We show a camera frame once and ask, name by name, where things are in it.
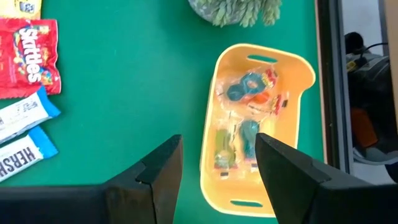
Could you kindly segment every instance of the red candy wrapper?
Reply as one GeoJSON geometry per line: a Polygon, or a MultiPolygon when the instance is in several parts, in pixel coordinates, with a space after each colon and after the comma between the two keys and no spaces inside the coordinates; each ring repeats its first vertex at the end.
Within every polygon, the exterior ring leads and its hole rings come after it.
{"type": "Polygon", "coordinates": [[[61,92],[56,20],[0,19],[0,99],[61,92]]]}

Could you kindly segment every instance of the black cable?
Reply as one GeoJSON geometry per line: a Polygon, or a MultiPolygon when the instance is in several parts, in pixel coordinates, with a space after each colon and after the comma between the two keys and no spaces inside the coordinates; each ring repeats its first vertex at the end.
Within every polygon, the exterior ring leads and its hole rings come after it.
{"type": "Polygon", "coordinates": [[[366,49],[362,51],[361,56],[360,56],[359,58],[362,58],[362,57],[363,57],[363,54],[364,54],[367,50],[371,49],[372,47],[379,46],[379,45],[388,45],[388,42],[373,44],[373,45],[370,45],[369,47],[366,47],[366,49]]]}

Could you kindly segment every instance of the basket handle hole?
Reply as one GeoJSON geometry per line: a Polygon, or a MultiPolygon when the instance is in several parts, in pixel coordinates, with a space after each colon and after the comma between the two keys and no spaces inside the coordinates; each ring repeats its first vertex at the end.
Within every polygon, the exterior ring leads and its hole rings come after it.
{"type": "Polygon", "coordinates": [[[231,200],[233,205],[237,206],[244,206],[244,207],[255,207],[255,208],[262,208],[262,204],[258,202],[248,202],[244,200],[231,200]]]}
{"type": "Polygon", "coordinates": [[[278,62],[278,60],[276,60],[274,58],[265,57],[265,56],[262,56],[262,55],[249,55],[248,59],[258,60],[258,61],[267,62],[267,63],[276,63],[276,62],[278,62]]]}

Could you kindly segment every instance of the candy bag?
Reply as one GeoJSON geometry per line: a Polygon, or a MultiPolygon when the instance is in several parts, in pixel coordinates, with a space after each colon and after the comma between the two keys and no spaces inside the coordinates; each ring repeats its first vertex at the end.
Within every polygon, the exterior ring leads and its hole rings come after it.
{"type": "Polygon", "coordinates": [[[0,19],[0,99],[61,92],[55,20],[0,19]]]}
{"type": "Polygon", "coordinates": [[[42,0],[1,0],[0,17],[40,19],[42,0]]]}

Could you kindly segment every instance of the candy bar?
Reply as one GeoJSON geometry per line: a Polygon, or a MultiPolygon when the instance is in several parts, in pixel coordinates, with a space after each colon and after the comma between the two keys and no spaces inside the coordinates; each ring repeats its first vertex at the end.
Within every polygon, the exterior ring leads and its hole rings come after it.
{"type": "Polygon", "coordinates": [[[45,88],[40,88],[30,97],[0,110],[0,144],[59,114],[45,88]]]}
{"type": "Polygon", "coordinates": [[[40,127],[31,129],[26,137],[0,148],[0,182],[57,153],[40,127]]]}
{"type": "Polygon", "coordinates": [[[55,20],[0,19],[0,99],[61,92],[55,20]]]}
{"type": "Polygon", "coordinates": [[[0,17],[40,19],[42,0],[1,0],[0,17]]]}

